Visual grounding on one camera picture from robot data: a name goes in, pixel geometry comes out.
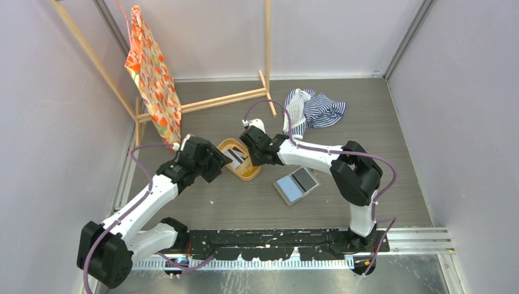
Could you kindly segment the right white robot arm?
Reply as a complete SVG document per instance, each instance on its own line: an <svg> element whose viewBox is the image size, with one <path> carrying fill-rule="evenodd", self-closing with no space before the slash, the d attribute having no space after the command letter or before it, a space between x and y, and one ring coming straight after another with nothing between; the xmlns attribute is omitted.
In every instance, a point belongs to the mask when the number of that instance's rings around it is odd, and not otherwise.
<svg viewBox="0 0 519 294"><path fill-rule="evenodd" d="M325 146L291 141L289 136L268 136L248 126L239 137L247 147L252 164L298 165L333 177L340 195L349 203L348 238L351 247L366 251L376 241L375 201L383 171L356 141L344 146Z"/></svg>

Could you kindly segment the grey card holder wallet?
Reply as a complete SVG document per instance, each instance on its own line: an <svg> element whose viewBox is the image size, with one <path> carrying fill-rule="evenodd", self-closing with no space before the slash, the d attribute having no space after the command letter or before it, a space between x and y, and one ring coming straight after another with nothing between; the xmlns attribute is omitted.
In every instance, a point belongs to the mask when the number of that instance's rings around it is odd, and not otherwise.
<svg viewBox="0 0 519 294"><path fill-rule="evenodd" d="M313 170L299 167L292 173L276 180L274 187L288 206L311 194L321 185Z"/></svg>

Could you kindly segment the orange oval tray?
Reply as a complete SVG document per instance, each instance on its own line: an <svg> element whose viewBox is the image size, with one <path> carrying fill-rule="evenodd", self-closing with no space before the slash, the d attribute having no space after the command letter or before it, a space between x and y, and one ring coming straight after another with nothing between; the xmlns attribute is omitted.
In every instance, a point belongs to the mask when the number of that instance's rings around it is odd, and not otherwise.
<svg viewBox="0 0 519 294"><path fill-rule="evenodd" d="M248 149L238 140L227 138L217 147L231 159L226 167L243 181L252 181L261 171L261 167L252 164Z"/></svg>

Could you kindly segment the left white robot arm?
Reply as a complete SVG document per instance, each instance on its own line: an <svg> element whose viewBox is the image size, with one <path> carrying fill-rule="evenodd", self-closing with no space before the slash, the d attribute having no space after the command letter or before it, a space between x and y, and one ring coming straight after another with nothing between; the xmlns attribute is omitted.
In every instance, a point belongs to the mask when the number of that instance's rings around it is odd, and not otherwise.
<svg viewBox="0 0 519 294"><path fill-rule="evenodd" d="M86 293L92 292L90 277L116 288L134 264L163 249L179 254L187 248L187 229L174 219L145 232L141 229L197 177L210 183L232 160L207 139L192 135L171 148L175 158L159 166L154 175L147 173L149 182L137 196L104 221L90 221L81 229L77 267L83 272Z"/></svg>

